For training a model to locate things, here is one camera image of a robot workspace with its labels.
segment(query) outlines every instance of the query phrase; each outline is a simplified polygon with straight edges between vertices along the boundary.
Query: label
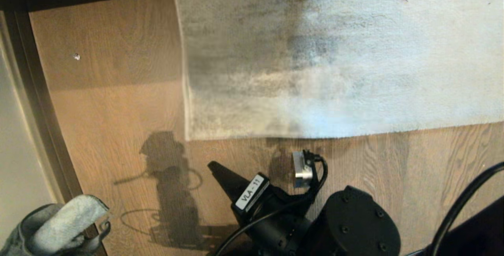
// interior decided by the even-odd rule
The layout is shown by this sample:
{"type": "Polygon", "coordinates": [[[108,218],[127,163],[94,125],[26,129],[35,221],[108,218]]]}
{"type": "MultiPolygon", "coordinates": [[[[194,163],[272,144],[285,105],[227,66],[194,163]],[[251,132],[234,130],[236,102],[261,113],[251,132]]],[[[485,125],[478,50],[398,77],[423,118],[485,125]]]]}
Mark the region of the label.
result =
{"type": "Polygon", "coordinates": [[[245,209],[245,207],[247,206],[248,202],[250,202],[250,200],[252,200],[252,198],[254,197],[257,189],[259,189],[259,187],[261,186],[261,184],[263,184],[263,181],[264,181],[264,177],[262,177],[261,175],[257,174],[252,179],[252,181],[250,182],[250,184],[248,184],[247,189],[245,189],[245,191],[241,194],[241,196],[238,199],[238,201],[236,201],[236,203],[235,203],[236,206],[238,208],[240,208],[240,210],[245,209]]]}

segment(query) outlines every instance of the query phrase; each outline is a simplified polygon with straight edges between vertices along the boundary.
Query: wall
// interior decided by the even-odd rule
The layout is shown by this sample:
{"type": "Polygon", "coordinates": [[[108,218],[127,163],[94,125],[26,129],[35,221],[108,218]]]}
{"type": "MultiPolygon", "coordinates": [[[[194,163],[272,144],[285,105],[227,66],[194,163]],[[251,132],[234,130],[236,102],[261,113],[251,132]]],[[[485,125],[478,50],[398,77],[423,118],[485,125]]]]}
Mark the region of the wall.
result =
{"type": "Polygon", "coordinates": [[[54,202],[4,58],[0,53],[0,247],[24,216],[54,202]]]}

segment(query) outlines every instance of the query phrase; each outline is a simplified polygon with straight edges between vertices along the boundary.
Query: gray cloth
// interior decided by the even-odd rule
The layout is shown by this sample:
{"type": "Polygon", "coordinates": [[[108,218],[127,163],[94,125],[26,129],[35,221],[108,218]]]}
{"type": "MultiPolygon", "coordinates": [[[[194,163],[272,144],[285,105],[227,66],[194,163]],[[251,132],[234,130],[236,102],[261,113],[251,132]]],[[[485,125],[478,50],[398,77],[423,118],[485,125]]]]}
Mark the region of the gray cloth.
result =
{"type": "Polygon", "coordinates": [[[92,256],[110,232],[110,223],[92,239],[82,231],[105,215],[107,206],[90,195],[81,195],[63,206],[49,204],[27,215],[14,229],[0,256],[92,256]]]}

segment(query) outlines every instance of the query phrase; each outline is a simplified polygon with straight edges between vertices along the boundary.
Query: screw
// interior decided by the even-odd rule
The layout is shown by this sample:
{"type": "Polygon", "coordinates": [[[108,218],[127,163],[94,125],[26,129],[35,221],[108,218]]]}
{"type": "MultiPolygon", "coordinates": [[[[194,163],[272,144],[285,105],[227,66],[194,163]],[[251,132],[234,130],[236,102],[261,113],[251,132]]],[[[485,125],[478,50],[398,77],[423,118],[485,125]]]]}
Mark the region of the screw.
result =
{"type": "Polygon", "coordinates": [[[378,243],[378,248],[383,252],[387,251],[387,246],[383,242],[378,243]]]}
{"type": "Polygon", "coordinates": [[[347,226],[341,226],[341,232],[347,234],[350,232],[350,229],[347,226]]]}

